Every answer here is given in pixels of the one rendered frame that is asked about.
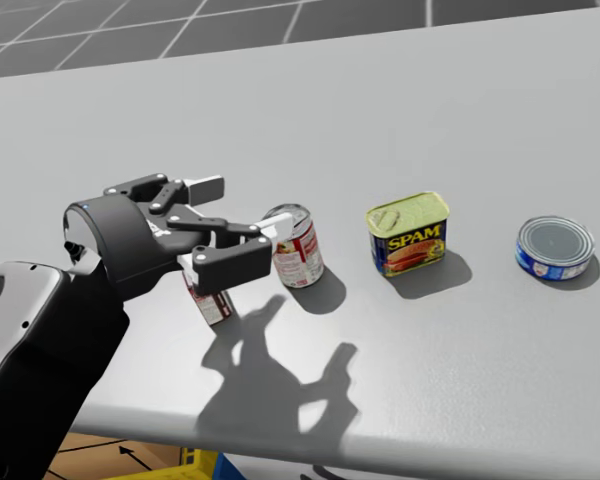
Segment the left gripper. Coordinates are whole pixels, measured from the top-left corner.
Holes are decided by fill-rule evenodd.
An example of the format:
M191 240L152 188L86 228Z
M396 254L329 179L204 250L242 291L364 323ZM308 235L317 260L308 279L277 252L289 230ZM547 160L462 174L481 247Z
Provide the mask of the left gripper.
M239 224L195 213L152 213L216 201L224 191L220 175L170 180L158 173L109 186L105 196L67 207L65 240L101 257L124 301L148 293L180 268L197 294L220 293L270 274L277 244L293 231L292 215Z

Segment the red and white can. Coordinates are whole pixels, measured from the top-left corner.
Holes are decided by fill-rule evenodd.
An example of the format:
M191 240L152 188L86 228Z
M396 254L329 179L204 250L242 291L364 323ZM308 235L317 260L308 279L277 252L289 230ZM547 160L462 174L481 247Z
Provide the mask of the red and white can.
M273 263L286 287L301 289L311 286L324 273L324 262L311 213L300 204L288 203L272 208L264 215L264 219L282 213L292 215L293 229L290 237L278 243Z

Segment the green and blue rectangular can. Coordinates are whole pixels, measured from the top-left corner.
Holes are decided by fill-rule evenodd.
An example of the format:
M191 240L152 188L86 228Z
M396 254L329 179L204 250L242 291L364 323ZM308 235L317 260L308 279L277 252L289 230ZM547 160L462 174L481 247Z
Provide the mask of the green and blue rectangular can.
M446 253L449 207L436 192L422 192L365 214L371 253L386 278L440 261Z

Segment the blue flat can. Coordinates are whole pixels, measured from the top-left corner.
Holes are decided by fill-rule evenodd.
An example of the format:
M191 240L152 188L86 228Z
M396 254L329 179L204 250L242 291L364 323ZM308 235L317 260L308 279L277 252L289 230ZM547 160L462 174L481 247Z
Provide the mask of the blue flat can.
M582 275L595 253L595 241L580 223L557 215L531 218L520 227L515 258L529 275L567 281Z

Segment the red carton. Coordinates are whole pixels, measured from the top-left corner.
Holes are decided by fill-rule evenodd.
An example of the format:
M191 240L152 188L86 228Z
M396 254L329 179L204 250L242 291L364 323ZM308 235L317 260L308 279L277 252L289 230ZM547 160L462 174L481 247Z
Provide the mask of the red carton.
M182 277L190 296L209 326L223 322L233 315L233 305L226 291L201 296L196 293L194 283L186 272L182 273Z

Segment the yellow box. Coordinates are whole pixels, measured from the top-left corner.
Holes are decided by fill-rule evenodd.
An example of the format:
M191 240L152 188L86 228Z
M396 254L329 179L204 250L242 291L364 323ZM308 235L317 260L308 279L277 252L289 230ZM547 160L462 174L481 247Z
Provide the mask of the yellow box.
M217 459L217 452L182 448L179 466L111 477L105 480L212 480Z

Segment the brown box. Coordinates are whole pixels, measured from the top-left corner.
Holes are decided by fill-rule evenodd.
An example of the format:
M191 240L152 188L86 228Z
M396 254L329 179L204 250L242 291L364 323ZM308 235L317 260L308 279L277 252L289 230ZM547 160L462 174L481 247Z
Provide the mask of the brown box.
M68 434L43 480L103 480L180 465L181 448Z

